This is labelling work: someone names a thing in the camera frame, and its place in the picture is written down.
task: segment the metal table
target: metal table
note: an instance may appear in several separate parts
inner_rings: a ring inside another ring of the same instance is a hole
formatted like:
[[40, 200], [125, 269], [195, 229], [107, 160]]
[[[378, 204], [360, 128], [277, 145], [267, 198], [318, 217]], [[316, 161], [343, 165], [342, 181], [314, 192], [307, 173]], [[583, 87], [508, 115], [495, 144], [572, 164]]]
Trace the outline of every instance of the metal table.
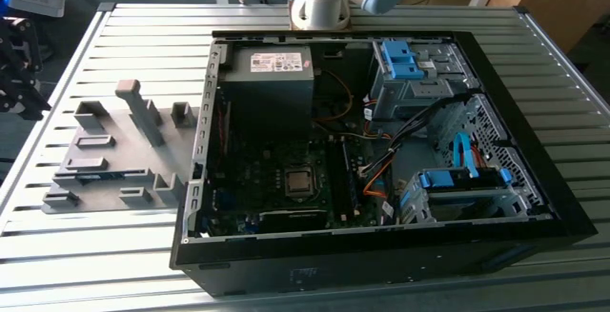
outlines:
[[48, 216], [41, 197], [75, 133], [79, 102], [125, 108], [115, 82], [137, 78], [159, 108], [173, 101], [197, 106], [212, 30], [286, 29], [287, 9], [119, 4], [95, 15], [52, 96], [55, 108], [0, 190], [0, 306], [12, 312], [609, 309], [610, 109], [531, 17], [512, 9], [411, 6], [384, 16], [354, 10], [352, 23], [355, 29], [475, 33], [599, 235], [487, 276], [213, 300], [168, 268], [173, 210]]

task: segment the blue connector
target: blue connector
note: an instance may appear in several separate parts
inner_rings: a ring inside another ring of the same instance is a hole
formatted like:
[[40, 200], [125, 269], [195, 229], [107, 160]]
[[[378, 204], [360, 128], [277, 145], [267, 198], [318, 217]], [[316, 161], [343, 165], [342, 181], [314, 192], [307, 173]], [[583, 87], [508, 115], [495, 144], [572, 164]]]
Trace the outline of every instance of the blue connector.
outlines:
[[428, 180], [428, 176], [426, 175], [426, 173], [419, 174], [419, 182], [422, 182], [423, 188], [430, 187], [430, 180]]
[[502, 177], [502, 180], [504, 180], [504, 183], [508, 185], [512, 181], [511, 171], [506, 168], [502, 168], [499, 170], [499, 176]]
[[403, 195], [403, 197], [400, 199], [400, 208], [403, 208], [404, 205], [407, 204], [408, 198], [411, 198], [411, 192], [410, 191], [407, 191], [407, 193]]
[[[464, 163], [459, 159], [459, 147], [464, 154]], [[458, 132], [454, 138], [454, 167], [466, 167], [470, 171], [471, 177], [478, 178], [478, 170], [475, 165], [475, 157], [470, 148], [470, 138], [466, 132]]]
[[383, 56], [392, 79], [423, 79], [424, 72], [419, 70], [406, 41], [383, 41]]

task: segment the small white sticker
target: small white sticker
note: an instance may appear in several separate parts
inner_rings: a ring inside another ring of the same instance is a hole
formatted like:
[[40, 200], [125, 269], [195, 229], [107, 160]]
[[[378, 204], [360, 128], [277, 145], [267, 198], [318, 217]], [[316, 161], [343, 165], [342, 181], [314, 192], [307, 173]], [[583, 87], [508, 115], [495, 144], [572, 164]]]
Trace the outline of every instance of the small white sticker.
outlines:
[[432, 61], [418, 62], [419, 68], [435, 68], [435, 63]]
[[364, 119], [367, 121], [372, 120], [372, 110], [371, 109], [364, 109]]
[[249, 56], [249, 71], [302, 71], [302, 53], [268, 53]]
[[391, 205], [388, 204], [387, 201], [383, 202], [382, 209], [388, 214], [390, 217], [394, 216], [394, 207], [391, 207]]

